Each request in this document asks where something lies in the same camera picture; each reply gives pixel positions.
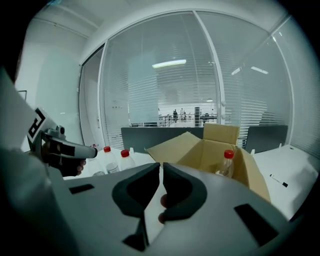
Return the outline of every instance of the white wall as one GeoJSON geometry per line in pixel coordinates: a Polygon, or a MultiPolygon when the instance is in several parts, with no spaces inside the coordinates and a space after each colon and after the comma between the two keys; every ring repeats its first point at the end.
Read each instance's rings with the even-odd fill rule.
{"type": "Polygon", "coordinates": [[[292,86],[290,143],[320,158],[320,63],[300,26],[291,17],[273,34],[292,86]]]}
{"type": "Polygon", "coordinates": [[[131,9],[115,9],[103,24],[88,39],[82,52],[80,62],[84,63],[107,38],[124,28],[147,18],[168,12],[183,10],[211,11],[232,15],[249,21],[267,31],[271,31],[287,14],[287,11],[273,0],[166,0],[142,1],[131,9]]]}
{"type": "Polygon", "coordinates": [[[68,141],[82,144],[79,120],[79,58],[86,39],[54,25],[31,21],[24,40],[15,87],[27,90],[26,102],[44,108],[65,127],[68,141]]]}

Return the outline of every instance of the red bottle cap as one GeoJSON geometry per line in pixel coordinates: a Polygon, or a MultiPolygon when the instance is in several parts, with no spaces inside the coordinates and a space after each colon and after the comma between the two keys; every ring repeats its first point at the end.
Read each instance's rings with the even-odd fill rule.
{"type": "Polygon", "coordinates": [[[105,153],[110,152],[110,151],[111,151],[111,148],[110,148],[109,146],[105,146],[105,147],[103,148],[103,151],[104,151],[105,153]]]}
{"type": "Polygon", "coordinates": [[[123,158],[128,157],[128,156],[129,156],[129,150],[128,150],[128,149],[122,150],[122,151],[121,151],[121,156],[122,156],[123,158]]]}
{"type": "Polygon", "coordinates": [[[235,155],[235,152],[233,152],[232,150],[226,150],[224,151],[224,157],[227,159],[232,159],[235,155]]]}

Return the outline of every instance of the human hand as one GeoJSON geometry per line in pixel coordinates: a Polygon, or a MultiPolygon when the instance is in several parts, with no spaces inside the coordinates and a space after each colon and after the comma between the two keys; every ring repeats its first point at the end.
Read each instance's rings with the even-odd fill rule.
{"type": "Polygon", "coordinates": [[[79,176],[81,174],[81,172],[84,170],[84,166],[86,165],[86,163],[87,162],[84,159],[80,161],[80,165],[78,165],[76,167],[76,170],[78,171],[77,174],[76,174],[77,176],[79,176]]]}
{"type": "MultiPolygon", "coordinates": [[[[160,199],[160,203],[163,207],[167,208],[167,194],[164,194],[161,199],[160,199]]],[[[162,224],[165,224],[165,221],[164,221],[164,213],[160,213],[159,216],[158,216],[158,220],[160,223],[162,224]]]]}

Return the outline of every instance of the metal frame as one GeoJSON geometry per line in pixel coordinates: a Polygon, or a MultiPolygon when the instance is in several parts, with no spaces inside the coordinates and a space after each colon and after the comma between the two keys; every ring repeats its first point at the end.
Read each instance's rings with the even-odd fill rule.
{"type": "Polygon", "coordinates": [[[101,141],[105,144],[106,141],[105,141],[105,137],[104,137],[104,129],[105,129],[105,124],[106,123],[106,115],[105,115],[105,108],[101,108],[101,104],[100,104],[100,97],[101,97],[101,94],[100,94],[100,84],[101,84],[101,73],[102,73],[102,67],[103,67],[103,64],[104,64],[104,59],[105,59],[105,51],[106,51],[106,48],[107,48],[107,43],[108,43],[108,40],[107,39],[104,43],[104,46],[103,46],[103,51],[102,51],[102,55],[101,55],[101,60],[100,60],[100,66],[99,66],[99,73],[98,73],[98,88],[97,88],[97,108],[98,108],[98,118],[99,118],[99,125],[100,125],[100,137],[101,137],[101,141]]]}
{"type": "MultiPolygon", "coordinates": [[[[277,26],[273,32],[271,32],[271,36],[273,37],[275,33],[278,32],[278,30],[289,20],[291,19],[292,16],[290,15],[289,17],[287,17],[286,19],[284,19],[284,21],[279,25],[277,26]]],[[[279,47],[279,44],[278,42],[275,40],[275,44],[276,46],[278,47],[278,50],[282,56],[282,59],[283,59],[283,62],[284,62],[284,65],[285,65],[285,69],[286,69],[286,72],[288,74],[288,78],[289,78],[289,82],[290,82],[290,91],[291,91],[291,118],[290,118],[290,121],[289,121],[289,124],[288,124],[288,134],[287,134],[287,138],[285,140],[285,142],[287,144],[290,145],[291,143],[291,140],[292,140],[292,135],[293,135],[293,132],[294,132],[294,122],[295,122],[295,94],[294,94],[294,87],[293,87],[293,83],[292,83],[292,79],[291,79],[291,74],[290,74],[290,71],[289,71],[289,68],[288,68],[288,64],[287,64],[287,61],[285,59],[285,56],[281,50],[281,48],[279,47]]]]}
{"type": "MultiPolygon", "coordinates": [[[[209,32],[206,28],[206,26],[204,25],[203,21],[201,20],[199,14],[197,12],[201,12],[201,11],[206,11],[208,13],[220,13],[218,11],[208,11],[208,10],[202,10],[202,9],[177,9],[177,10],[171,10],[171,11],[165,11],[165,12],[161,12],[161,13],[157,13],[157,14],[154,14],[154,15],[150,15],[150,16],[147,16],[147,17],[144,17],[144,18],[141,18],[135,22],[132,22],[126,26],[124,26],[122,29],[119,29],[117,30],[115,33],[112,33],[108,38],[106,38],[102,43],[104,44],[104,48],[103,48],[103,52],[102,52],[102,57],[101,57],[101,62],[100,62],[100,67],[99,67],[99,76],[98,76],[98,90],[97,90],[97,107],[98,107],[98,115],[99,115],[99,124],[100,124],[100,127],[101,127],[101,136],[102,136],[102,139],[103,141],[105,142],[105,137],[104,137],[104,133],[103,133],[103,130],[105,129],[105,124],[106,123],[106,117],[105,117],[105,109],[104,108],[101,108],[101,95],[100,95],[100,91],[101,91],[101,88],[100,88],[100,84],[101,84],[101,73],[102,73],[102,67],[103,67],[103,60],[104,60],[104,56],[105,56],[105,50],[106,50],[106,47],[107,47],[107,43],[108,43],[108,40],[114,36],[116,36],[117,34],[125,31],[126,29],[128,29],[129,27],[131,26],[135,26],[136,24],[140,23],[140,22],[144,22],[150,18],[155,18],[157,16],[162,16],[162,15],[169,15],[169,14],[173,14],[173,13],[180,13],[180,12],[192,12],[195,16],[195,18],[197,19],[197,21],[199,22],[201,28],[202,28],[202,31],[207,39],[207,42],[208,42],[208,45],[211,49],[211,52],[212,52],[212,56],[213,56],[213,72],[214,72],[214,77],[215,77],[215,84],[216,84],[216,95],[217,95],[217,123],[218,124],[222,124],[224,125],[225,124],[225,121],[226,121],[226,98],[225,98],[225,87],[224,87],[224,81],[223,81],[223,74],[222,74],[222,69],[221,69],[221,66],[220,66],[220,62],[219,62],[219,58],[218,58],[218,54],[217,54],[217,51],[216,51],[216,48],[214,46],[214,43],[209,35],[209,32]]],[[[256,24],[252,23],[251,21],[248,21],[246,19],[243,19],[241,17],[236,17],[238,19],[241,19],[241,20],[244,20],[244,21],[247,21],[255,26],[257,26],[256,24]]],[[[291,81],[291,76],[290,76],[290,73],[289,73],[289,70],[288,70],[288,66],[287,66],[287,63],[285,61],[285,59],[283,58],[284,60],[284,63],[285,63],[285,66],[286,66],[286,69],[287,69],[287,73],[288,73],[288,77],[289,77],[289,81],[290,81],[290,86],[291,86],[291,98],[292,98],[292,111],[291,111],[291,120],[290,120],[290,135],[289,135],[289,139],[288,139],[288,143],[291,142],[291,138],[292,138],[292,129],[293,129],[293,122],[294,122],[294,95],[293,95],[293,89],[292,89],[292,81],[291,81]]]]}
{"type": "Polygon", "coordinates": [[[223,80],[223,76],[222,76],[222,70],[221,70],[218,54],[217,54],[216,48],[214,46],[214,43],[212,42],[212,39],[209,35],[209,32],[208,32],[205,24],[203,23],[203,21],[201,20],[201,18],[199,17],[198,13],[195,10],[193,11],[193,14],[203,30],[203,33],[208,41],[208,44],[211,48],[211,52],[213,55],[213,61],[214,61],[213,70],[214,70],[215,87],[216,87],[216,95],[217,95],[217,103],[216,103],[216,105],[217,105],[217,123],[224,125],[225,121],[226,121],[225,87],[224,87],[224,80],[223,80]]]}
{"type": "MultiPolygon", "coordinates": [[[[83,93],[83,90],[84,88],[82,87],[82,79],[83,79],[83,68],[85,66],[85,64],[91,59],[94,57],[94,55],[100,51],[102,48],[103,48],[103,51],[102,51],[102,54],[104,53],[104,49],[105,49],[105,46],[106,45],[102,45],[100,46],[97,50],[94,51],[94,53],[92,55],[90,55],[90,57],[81,65],[80,67],[80,71],[79,71],[79,87],[78,87],[78,109],[79,109],[79,120],[80,120],[80,131],[81,131],[81,138],[82,138],[82,142],[83,144],[85,144],[85,140],[84,140],[84,134],[83,134],[83,131],[82,131],[82,121],[81,121],[81,115],[80,115],[80,96],[81,94],[83,93]]],[[[99,82],[100,82],[100,72],[101,72],[101,62],[102,62],[102,56],[101,56],[101,60],[100,60],[100,67],[99,67],[99,72],[98,72],[98,89],[99,89],[99,82]]],[[[99,91],[97,93],[97,102],[99,102],[99,91]]],[[[99,110],[99,105],[98,105],[98,117],[99,117],[99,125],[101,126],[101,118],[100,118],[100,110],[99,110]]],[[[101,142],[104,142],[104,137],[100,137],[99,139],[99,143],[101,142]]]]}
{"type": "Polygon", "coordinates": [[[104,65],[104,57],[105,57],[105,51],[106,51],[106,47],[108,44],[108,40],[112,37],[114,37],[115,35],[121,33],[122,31],[125,31],[126,29],[128,29],[131,26],[135,26],[136,24],[146,21],[150,18],[155,18],[157,16],[162,16],[162,15],[169,15],[169,14],[173,14],[173,13],[180,13],[180,12],[192,12],[193,15],[195,16],[195,18],[197,19],[197,21],[199,22],[202,31],[204,32],[204,35],[207,39],[207,42],[209,44],[209,47],[211,49],[212,52],[212,57],[213,57],[213,72],[214,72],[214,77],[215,77],[215,88],[216,88],[216,95],[217,95],[217,123],[224,125],[225,124],[225,120],[226,120],[226,100],[225,100],[225,88],[224,88],[224,82],[223,82],[223,75],[222,75],[222,70],[221,70],[221,66],[220,66],[220,62],[219,62],[219,58],[218,58],[218,54],[216,51],[216,48],[212,42],[212,39],[209,35],[209,32],[207,30],[207,28],[205,27],[203,21],[201,20],[201,18],[199,17],[198,13],[196,10],[190,10],[190,9],[182,9],[182,10],[175,10],[175,11],[168,11],[168,12],[164,12],[164,13],[158,13],[157,15],[153,15],[153,16],[148,16],[145,17],[143,19],[138,20],[135,23],[129,24],[127,26],[125,26],[123,29],[119,30],[118,32],[110,35],[105,41],[103,41],[104,47],[103,47],[103,52],[102,52],[102,57],[101,57],[101,62],[100,62],[100,67],[99,67],[99,75],[98,75],[98,90],[97,90],[97,107],[98,107],[98,117],[99,117],[99,124],[101,127],[101,134],[100,136],[102,137],[102,141],[105,143],[105,136],[104,134],[107,134],[107,131],[104,132],[104,129],[106,128],[105,124],[106,124],[106,115],[105,115],[105,109],[103,106],[101,106],[101,97],[102,95],[100,94],[101,92],[101,74],[102,74],[102,68],[104,65]]]}

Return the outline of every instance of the ceiling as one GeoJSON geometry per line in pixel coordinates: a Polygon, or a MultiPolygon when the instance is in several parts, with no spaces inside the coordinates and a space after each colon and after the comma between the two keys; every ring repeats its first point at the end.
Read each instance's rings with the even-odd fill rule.
{"type": "MultiPolygon", "coordinates": [[[[35,19],[59,25],[89,38],[103,23],[114,20],[114,17],[120,19],[131,12],[161,2],[165,4],[188,1],[190,2],[190,0],[56,0],[40,11],[35,19]]],[[[259,20],[269,19],[266,22],[267,26],[264,27],[268,31],[287,14],[285,9],[272,0],[202,0],[202,2],[211,5],[213,2],[222,3],[234,10],[245,10],[259,20]]]]}
{"type": "Polygon", "coordinates": [[[60,25],[88,38],[114,13],[127,13],[140,4],[152,2],[156,0],[56,0],[35,19],[60,25]]]}

